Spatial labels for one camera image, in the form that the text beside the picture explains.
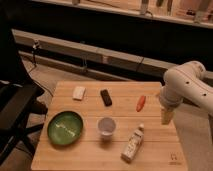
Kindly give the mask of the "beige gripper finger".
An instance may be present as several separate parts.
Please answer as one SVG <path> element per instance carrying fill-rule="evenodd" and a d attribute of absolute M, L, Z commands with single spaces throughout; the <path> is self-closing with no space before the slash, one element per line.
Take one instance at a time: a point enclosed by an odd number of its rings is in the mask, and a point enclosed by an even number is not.
<path fill-rule="evenodd" d="M 173 119 L 174 112 L 172 109 L 162 108 L 161 109 L 161 123 L 163 125 L 168 125 Z"/>

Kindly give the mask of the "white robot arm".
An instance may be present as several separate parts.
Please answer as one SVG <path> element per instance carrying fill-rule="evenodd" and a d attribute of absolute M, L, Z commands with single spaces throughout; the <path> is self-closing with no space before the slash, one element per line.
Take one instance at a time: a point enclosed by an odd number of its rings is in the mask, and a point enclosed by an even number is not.
<path fill-rule="evenodd" d="M 186 98 L 213 117 L 213 87 L 204 83 L 206 69 L 199 61 L 190 61 L 168 69 L 163 76 L 165 85 L 159 93 L 161 123 L 168 125 L 173 110 Z"/>

